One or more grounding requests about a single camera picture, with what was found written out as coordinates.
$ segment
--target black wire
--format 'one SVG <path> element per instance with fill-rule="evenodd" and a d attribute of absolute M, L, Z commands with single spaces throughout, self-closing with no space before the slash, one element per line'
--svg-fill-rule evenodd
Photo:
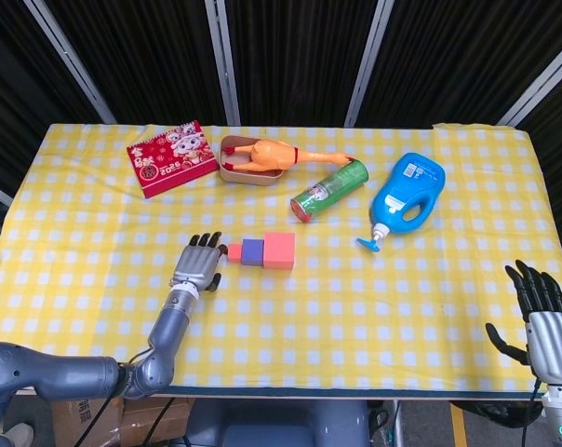
<path fill-rule="evenodd" d="M 144 351 L 139 352 L 138 354 L 132 356 L 132 358 L 128 361 L 128 363 L 132 363 L 134 362 L 134 360 L 136 360 L 138 357 L 146 354 L 147 352 L 149 352 L 151 350 L 150 347 L 147 347 Z"/>
<path fill-rule="evenodd" d="M 91 421 L 91 423 L 88 425 L 87 429 L 84 431 L 84 433 L 82 435 L 80 435 L 80 438 L 78 438 L 78 441 L 76 442 L 76 444 L 74 445 L 74 447 L 80 447 L 80 445 L 83 443 L 83 441 L 85 440 L 85 438 L 88 436 L 88 434 L 90 433 L 91 429 L 93 429 L 93 427 L 95 426 L 95 424 L 97 423 L 97 421 L 99 420 L 100 416 L 103 414 L 103 412 L 105 411 L 105 409 L 107 408 L 107 406 L 110 404 L 110 402 L 112 401 L 112 398 L 114 396 L 110 396 L 109 398 L 107 398 L 105 400 L 105 402 L 103 402 L 103 405 L 101 405 L 101 408 L 99 408 L 99 411 L 97 412 L 97 414 L 95 414 L 95 417 L 93 418 L 93 420 Z"/>
<path fill-rule="evenodd" d="M 152 437 L 155 429 L 157 428 L 157 425 L 159 424 L 159 421 L 161 421 L 161 418 L 166 413 L 166 411 L 169 409 L 169 407 L 173 403 L 174 399 L 175 398 L 171 398 L 170 400 L 167 401 L 166 406 L 163 407 L 163 410 L 161 410 L 161 413 L 154 420 L 153 426 L 151 427 L 151 429 L 149 430 L 149 433 L 147 433 L 147 436 L 144 438 L 144 441 L 142 442 L 142 447 L 149 447 L 149 440 L 151 440 L 151 437 Z"/>
<path fill-rule="evenodd" d="M 529 424 L 529 416 L 531 415 L 531 408 L 533 408 L 533 401 L 538 395 L 538 391 L 542 386 L 542 381 L 540 379 L 535 379 L 535 386 L 533 387 L 533 393 L 531 394 L 531 399 L 525 411 L 525 423 L 523 424 L 523 436 L 521 437 L 521 447 L 525 447 L 525 437 L 527 436 L 527 425 Z"/>
<path fill-rule="evenodd" d="M 144 351 L 139 352 L 138 354 L 136 354 L 135 356 L 133 356 L 128 363 L 132 363 L 134 360 L 136 360 L 138 357 L 140 357 L 143 354 L 146 354 L 147 352 L 149 352 L 151 350 L 150 347 L 146 348 Z M 97 424 L 97 421 L 99 421 L 99 418 L 101 417 L 101 415 L 103 414 L 103 412 L 105 411 L 105 409 L 107 408 L 107 406 L 110 404 L 110 402 L 112 401 L 112 399 L 115 397 L 115 393 L 116 389 L 114 389 L 114 392 L 112 393 L 112 395 L 107 398 L 107 400 L 105 400 L 105 402 L 103 402 L 103 405 L 101 405 L 101 408 L 99 408 L 99 411 L 97 412 L 97 414 L 95 414 L 95 417 L 93 418 L 93 420 L 91 421 L 91 423 L 88 425 L 87 429 L 83 432 L 82 435 L 80 435 L 80 438 L 78 438 L 78 441 L 76 442 L 76 444 L 74 445 L 74 447 L 80 447 L 83 443 L 83 441 L 87 438 L 88 434 L 91 432 L 91 430 L 93 429 L 93 427 L 95 426 L 95 424 Z"/>

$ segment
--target can lid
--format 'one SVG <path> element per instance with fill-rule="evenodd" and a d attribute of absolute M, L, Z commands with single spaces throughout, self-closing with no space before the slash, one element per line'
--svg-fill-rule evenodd
<path fill-rule="evenodd" d="M 312 214 L 308 214 L 300 202 L 292 198 L 289 201 L 289 204 L 291 206 L 291 210 L 298 219 L 300 219 L 305 224 L 310 222 L 310 220 L 312 219 Z"/>

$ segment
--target red greeting card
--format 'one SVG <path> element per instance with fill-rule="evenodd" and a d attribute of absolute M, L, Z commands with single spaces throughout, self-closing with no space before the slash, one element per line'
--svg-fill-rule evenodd
<path fill-rule="evenodd" d="M 146 198 L 218 168 L 198 121 L 129 146 L 127 151 Z"/>

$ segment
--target robot finger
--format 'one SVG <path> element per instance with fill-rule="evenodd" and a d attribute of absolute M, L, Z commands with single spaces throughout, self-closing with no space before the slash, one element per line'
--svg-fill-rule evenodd
<path fill-rule="evenodd" d="M 227 255 L 227 246 L 224 244 L 221 244 L 219 247 L 217 247 L 217 250 L 219 250 L 219 257 L 221 258 L 223 254 Z"/>
<path fill-rule="evenodd" d="M 510 265 L 505 266 L 504 270 L 506 270 L 507 275 L 513 280 L 513 284 L 515 284 L 516 299 L 519 302 L 521 314 L 523 314 L 523 321 L 527 323 L 529 321 L 529 314 L 535 309 L 533 308 L 527 291 L 525 290 L 523 278 Z"/>
<path fill-rule="evenodd" d="M 208 242 L 209 247 L 212 247 L 213 249 L 217 247 L 217 242 L 219 242 L 220 237 L 221 231 L 213 233 L 213 236 L 210 237 L 210 241 Z"/>
<path fill-rule="evenodd" d="M 527 351 L 519 349 L 516 346 L 508 345 L 498 334 L 498 331 L 492 323 L 486 323 L 486 332 L 488 333 L 488 339 L 491 343 L 505 356 L 518 361 L 522 365 L 529 365 Z"/>
<path fill-rule="evenodd" d="M 215 291 L 219 287 L 219 283 L 221 282 L 221 273 L 216 273 L 213 277 L 213 280 L 207 287 L 207 291 Z"/>
<path fill-rule="evenodd" d="M 552 278 L 545 272 L 542 272 L 542 279 L 546 287 L 548 288 L 548 291 L 550 292 L 554 311 L 562 312 L 562 291 L 560 290 L 560 286 L 554 278 Z"/>
<path fill-rule="evenodd" d="M 516 268 L 519 269 L 519 272 L 521 272 L 521 275 L 523 276 L 523 283 L 525 284 L 525 290 L 529 300 L 531 301 L 533 311 L 547 310 L 542 306 L 542 298 L 540 297 L 540 293 L 538 291 L 538 285 L 536 284 L 535 278 L 531 274 L 529 267 L 519 260 L 516 260 L 515 264 Z"/>
<path fill-rule="evenodd" d="M 203 236 L 201 236 L 200 240 L 198 241 L 198 245 L 200 245 L 201 247 L 205 247 L 207 245 L 207 241 L 208 241 L 209 236 L 210 236 L 210 233 L 205 233 Z"/>
<path fill-rule="evenodd" d="M 533 267 L 529 267 L 529 272 L 531 274 L 531 277 L 533 278 L 533 280 L 535 281 L 536 284 L 536 289 L 538 294 L 540 295 L 540 298 L 542 300 L 542 307 L 543 310 L 549 310 L 551 312 L 554 312 L 555 308 L 554 308 L 554 303 L 552 298 L 550 297 L 550 293 L 548 291 L 548 288 L 545 285 L 545 282 L 543 281 L 542 275 L 540 275 L 540 272 L 538 272 L 535 268 Z"/>

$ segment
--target red box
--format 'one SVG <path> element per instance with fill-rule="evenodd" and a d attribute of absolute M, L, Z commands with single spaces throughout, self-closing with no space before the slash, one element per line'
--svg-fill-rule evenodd
<path fill-rule="evenodd" d="M 182 124 L 127 148 L 145 198 L 156 196 L 219 167 L 198 121 Z"/>
<path fill-rule="evenodd" d="M 242 244 L 229 244 L 227 246 L 227 260 L 230 263 L 239 263 L 242 260 Z"/>
<path fill-rule="evenodd" d="M 291 270 L 296 262 L 296 234 L 278 231 L 264 233 L 262 266 Z"/>

